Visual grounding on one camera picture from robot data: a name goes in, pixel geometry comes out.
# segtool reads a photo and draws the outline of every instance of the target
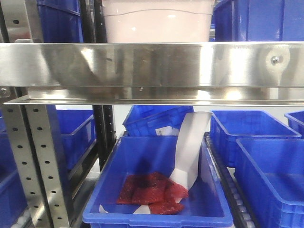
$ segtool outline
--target paper sheet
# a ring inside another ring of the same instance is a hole
[[[170,179],[187,190],[193,186],[198,176],[200,147],[210,118],[209,112],[187,113],[180,128],[176,143],[175,168]],[[100,213],[108,212],[101,206]],[[150,214],[149,206],[140,206],[134,214]]]

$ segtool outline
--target label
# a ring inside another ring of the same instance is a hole
[[[171,126],[166,126],[166,127],[155,129],[155,132],[156,132],[156,135],[174,135],[174,136],[178,136],[180,131],[177,128],[174,128],[174,127],[171,127]]]
[[[86,131],[87,131],[87,138],[88,141],[92,140],[92,123],[88,123],[88,125],[86,126]]]

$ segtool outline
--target stainless steel shelf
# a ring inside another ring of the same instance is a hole
[[[8,104],[304,104],[304,42],[0,44]]]
[[[0,50],[2,86],[304,86],[304,42],[36,43]]]

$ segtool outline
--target blue bin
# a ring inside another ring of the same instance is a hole
[[[300,139],[301,135],[265,111],[224,110],[212,111],[210,137],[224,164],[235,167],[236,139]]]
[[[83,42],[78,0],[37,0],[44,42]]]
[[[123,125],[129,136],[162,135],[163,127],[181,128],[192,106],[135,105],[129,111]]]
[[[216,41],[303,41],[303,0],[223,0],[214,10]]]
[[[27,207],[6,133],[0,133],[0,227],[10,228]]]
[[[92,110],[57,110],[67,168],[71,170],[96,139]]]
[[[304,228],[304,140],[238,139],[235,177],[263,228]]]
[[[286,113],[284,116],[288,119],[288,125],[299,132],[304,139],[304,111]]]
[[[159,171],[170,176],[174,167],[177,137],[123,137],[119,139],[83,213],[92,228],[228,228],[232,216],[211,157],[204,145],[198,178],[181,203],[177,215],[133,214],[136,205],[117,205],[126,177]],[[110,213],[99,213],[99,205]]]

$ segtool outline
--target bolt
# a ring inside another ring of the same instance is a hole
[[[273,56],[273,57],[271,58],[271,61],[272,61],[273,64],[277,64],[277,63],[279,63],[280,58],[279,58],[278,56]]]
[[[0,95],[5,96],[8,92],[7,88],[0,88]]]

